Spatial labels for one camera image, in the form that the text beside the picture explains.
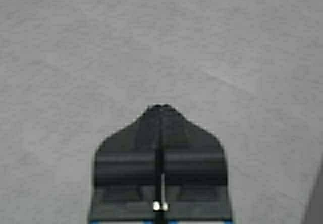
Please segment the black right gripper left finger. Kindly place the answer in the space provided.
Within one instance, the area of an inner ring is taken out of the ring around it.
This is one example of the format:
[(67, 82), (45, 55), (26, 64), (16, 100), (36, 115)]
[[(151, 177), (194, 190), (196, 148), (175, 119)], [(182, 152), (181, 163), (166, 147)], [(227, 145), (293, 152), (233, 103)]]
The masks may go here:
[(93, 156), (88, 223), (153, 223), (160, 211), (162, 105), (107, 136)]

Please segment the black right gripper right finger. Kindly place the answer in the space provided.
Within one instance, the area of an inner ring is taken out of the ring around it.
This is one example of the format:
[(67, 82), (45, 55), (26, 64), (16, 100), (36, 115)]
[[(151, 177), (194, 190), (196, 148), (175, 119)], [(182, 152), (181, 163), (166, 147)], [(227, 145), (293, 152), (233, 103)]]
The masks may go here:
[(225, 151), (219, 139), (170, 105), (161, 108), (169, 223), (233, 223)]

